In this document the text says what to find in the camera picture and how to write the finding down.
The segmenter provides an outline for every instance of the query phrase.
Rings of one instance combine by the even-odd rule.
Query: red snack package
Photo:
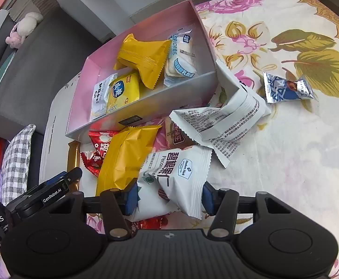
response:
[[[88,135],[91,138],[92,144],[95,146],[98,154],[102,158],[105,158],[107,149],[109,148],[111,142],[111,138],[118,133],[119,131],[89,131]]]
[[[104,161],[102,157],[96,151],[81,152],[80,155],[85,168],[98,177]]]
[[[162,229],[162,226],[167,224],[168,219],[166,216],[158,216],[146,220],[135,221],[132,223],[132,229],[133,231],[138,229]]]

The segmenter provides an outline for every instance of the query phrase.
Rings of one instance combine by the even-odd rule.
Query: gray and white checkered fabric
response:
[[[12,139],[5,151],[1,166],[3,176],[1,202],[4,206],[27,191],[31,137],[35,129],[35,125],[25,127]]]

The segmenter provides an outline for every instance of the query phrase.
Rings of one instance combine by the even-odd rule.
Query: stuffed animal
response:
[[[39,13],[26,14],[22,20],[14,25],[5,42],[9,44],[11,48],[19,48],[42,20],[43,16]]]
[[[5,43],[7,43],[11,48],[19,48],[21,46],[21,36],[18,34],[17,30],[17,25],[13,26],[12,31],[10,32],[9,37],[6,37]]]

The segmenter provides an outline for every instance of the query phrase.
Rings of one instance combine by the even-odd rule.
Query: gold snack package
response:
[[[119,76],[109,86],[107,112],[140,99],[139,74],[137,71]]]
[[[123,40],[114,69],[119,70],[125,66],[137,69],[144,85],[154,89],[171,43],[172,40],[141,42],[130,33]]]
[[[109,189],[123,190],[138,176],[161,127],[127,127],[112,137],[98,175],[96,196]]]

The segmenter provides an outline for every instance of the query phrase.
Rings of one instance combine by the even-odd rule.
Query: black robotic handle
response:
[[[207,236],[201,229],[133,236],[114,192],[102,192],[100,206],[74,192],[6,234],[3,259],[14,278],[327,278],[338,254],[329,231],[269,193],[206,187],[216,215]],[[106,235],[83,223],[85,202],[102,212]],[[246,212],[254,223],[233,234],[237,213]]]

